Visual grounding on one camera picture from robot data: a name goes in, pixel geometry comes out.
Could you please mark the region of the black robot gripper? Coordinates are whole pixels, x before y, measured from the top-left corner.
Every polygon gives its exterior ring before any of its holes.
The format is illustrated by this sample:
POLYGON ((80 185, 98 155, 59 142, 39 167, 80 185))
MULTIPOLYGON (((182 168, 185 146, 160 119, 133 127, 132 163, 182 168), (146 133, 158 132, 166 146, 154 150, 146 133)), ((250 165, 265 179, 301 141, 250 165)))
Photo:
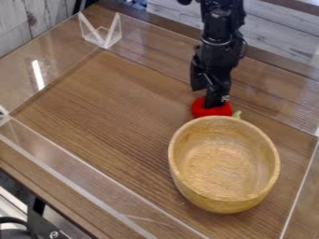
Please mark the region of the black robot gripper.
POLYGON ((229 100, 230 72, 245 53, 242 0, 198 0, 202 30, 190 61, 192 91, 206 89, 202 106, 222 106, 229 100))

